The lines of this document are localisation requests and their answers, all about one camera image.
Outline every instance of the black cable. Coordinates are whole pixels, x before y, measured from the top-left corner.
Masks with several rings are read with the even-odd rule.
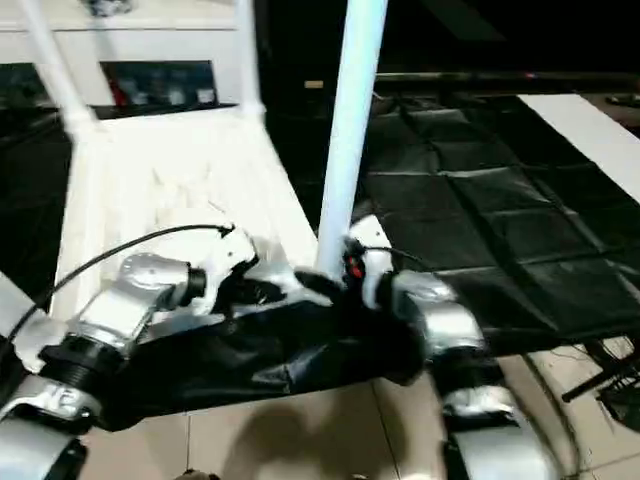
[[[416,265],[422,267],[427,272],[433,271],[433,268],[427,265],[427,263],[422,260],[420,257],[416,257],[409,252],[405,252],[404,250],[400,250],[394,247],[364,247],[365,250],[376,251],[376,252],[389,252],[391,255],[395,255],[397,257],[406,258],[407,260],[411,260]]]
[[[573,473],[570,473],[563,478],[577,480],[580,478],[580,474],[582,473],[582,462],[584,460],[582,447],[580,446],[580,442],[578,441],[578,434],[576,433],[576,430],[573,427],[573,423],[571,422],[571,419],[569,419],[567,412],[564,410],[564,406],[560,403],[558,398],[553,393],[549,382],[545,378],[544,374],[540,371],[538,366],[535,364],[531,356],[522,355],[522,359],[524,360],[525,365],[529,368],[529,371],[542,389],[545,397],[547,397],[547,400],[549,400],[549,403],[551,403],[551,407],[560,420],[562,428],[569,438],[569,443],[571,444],[571,449],[573,450]]]
[[[40,297],[36,302],[34,302],[34,304],[31,305],[31,307],[29,307],[29,309],[20,317],[18,322],[11,329],[11,332],[9,332],[9,335],[6,338],[4,345],[2,345],[2,347],[0,348],[0,372],[2,371],[1,367],[2,367],[2,362],[4,358],[9,354],[9,352],[12,349],[11,345],[13,341],[16,339],[16,337],[18,336],[18,333],[20,333],[20,330],[22,330],[22,328],[25,326],[29,318],[31,318],[31,316],[34,313],[36,313],[38,309],[43,308],[44,305],[51,299],[51,297],[53,297],[53,295],[56,292],[58,292],[60,289],[65,287],[71,280],[76,278],[85,270],[88,270],[94,265],[102,262],[103,260],[106,260],[109,257],[112,257],[113,255],[116,255],[122,252],[123,250],[134,247],[136,245],[147,242],[157,237],[161,237],[161,236],[168,235],[170,233],[175,233],[175,232],[184,232],[186,230],[217,230],[224,235],[229,233],[232,229],[223,227],[220,225],[209,225],[209,224],[182,225],[179,227],[165,228],[164,230],[158,230],[157,232],[148,233],[147,235],[143,235],[134,240],[123,243],[122,245],[118,247],[114,247],[110,250],[107,250],[106,252],[103,252],[100,255],[93,257],[88,262],[83,263],[78,268],[76,268],[72,272],[65,275],[58,283],[56,283],[53,287],[51,287],[42,297]]]

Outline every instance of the black mat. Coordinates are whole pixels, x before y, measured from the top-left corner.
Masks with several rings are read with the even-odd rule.
[[[515,98],[389,110],[369,124],[356,215],[454,284],[499,351],[638,329],[640,207],[595,164]],[[271,121],[317,226],[329,121]]]
[[[36,298],[53,283],[69,143],[55,112],[0,112],[0,271]]]

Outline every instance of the floor tile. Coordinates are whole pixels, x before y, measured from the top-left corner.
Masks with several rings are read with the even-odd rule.
[[[588,357],[571,347],[539,353],[536,361],[558,396],[600,371]],[[566,409],[590,468],[640,453],[640,435],[611,419],[593,393],[577,398]]]
[[[374,388],[400,478],[444,479],[440,406],[427,375],[410,387],[378,380]]]
[[[117,433],[83,438],[89,459],[81,480],[171,480],[187,465],[187,416],[150,418]]]
[[[636,480],[640,476],[639,472],[640,456],[634,456],[597,468],[592,475],[594,480]]]
[[[501,358],[500,365],[525,416],[531,420],[543,444],[551,449],[555,460],[559,463],[558,470],[563,475],[575,473],[578,466],[569,437],[552,403],[525,362],[521,357],[513,356]],[[565,411],[568,416],[571,415],[566,409]],[[587,463],[582,461],[579,468],[587,469]]]
[[[397,479],[369,383],[189,415],[189,466],[224,480]]]

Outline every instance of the wire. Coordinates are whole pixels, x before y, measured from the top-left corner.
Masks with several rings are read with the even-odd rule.
[[[394,248],[394,247],[364,247],[364,249],[365,250],[369,250],[369,251],[376,251],[376,252],[389,252],[391,255],[395,255],[397,257],[402,257],[402,258],[406,258],[407,260],[411,260],[416,265],[422,267],[423,269],[425,269],[428,272],[433,271],[433,268],[431,268],[429,265],[427,265],[427,262],[422,260],[420,257],[416,257],[415,255],[412,255],[411,253],[405,252],[404,250],[400,250],[398,248]]]
[[[165,228],[163,230],[158,230],[157,232],[148,233],[147,235],[143,235],[134,240],[123,243],[122,245],[118,247],[114,247],[110,250],[107,250],[106,252],[103,252],[100,255],[93,257],[91,260],[87,261],[86,263],[83,263],[78,268],[76,268],[72,272],[65,275],[58,283],[56,283],[53,287],[51,287],[42,297],[40,297],[36,302],[34,302],[34,304],[31,305],[31,307],[29,307],[29,309],[16,322],[14,327],[11,329],[11,332],[9,332],[9,335],[7,335],[4,345],[2,345],[2,347],[0,348],[0,373],[2,371],[3,360],[12,350],[11,345],[13,341],[16,339],[16,337],[20,333],[20,330],[22,330],[22,328],[26,325],[29,318],[31,318],[31,316],[34,313],[36,313],[39,309],[43,308],[44,305],[51,299],[51,297],[53,297],[53,295],[56,292],[58,292],[59,290],[64,288],[67,284],[69,284],[71,280],[73,280],[74,278],[76,278],[78,275],[82,274],[89,268],[93,267],[94,265],[106,260],[109,257],[112,257],[122,252],[123,250],[126,250],[131,247],[135,247],[136,245],[147,242],[157,237],[169,235],[170,233],[184,232],[187,230],[217,230],[221,232],[223,235],[225,235],[226,233],[229,233],[232,229],[223,227],[221,225],[210,225],[210,224],[182,225],[179,227]]]

